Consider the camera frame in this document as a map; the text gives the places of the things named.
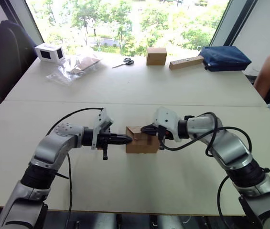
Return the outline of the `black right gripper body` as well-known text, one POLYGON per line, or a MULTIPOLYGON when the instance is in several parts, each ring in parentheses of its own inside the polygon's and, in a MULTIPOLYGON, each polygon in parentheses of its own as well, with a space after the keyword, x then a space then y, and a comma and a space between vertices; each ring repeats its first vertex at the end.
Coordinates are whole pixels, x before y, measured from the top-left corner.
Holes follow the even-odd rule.
POLYGON ((157 137, 159 141, 159 149, 164 150, 164 143, 166 139, 173 140, 173 135, 170 131, 168 131, 165 127, 163 126, 158 126, 157 128, 157 137))

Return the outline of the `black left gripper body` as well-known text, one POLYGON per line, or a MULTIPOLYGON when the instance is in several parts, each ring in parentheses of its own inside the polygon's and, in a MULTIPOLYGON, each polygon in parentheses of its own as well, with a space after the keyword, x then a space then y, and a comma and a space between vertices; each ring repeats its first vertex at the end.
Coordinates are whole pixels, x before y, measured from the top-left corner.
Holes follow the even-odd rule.
POLYGON ((97 149, 103 151, 103 160, 108 160, 108 142, 110 140, 110 128, 101 130, 97 136, 97 149))

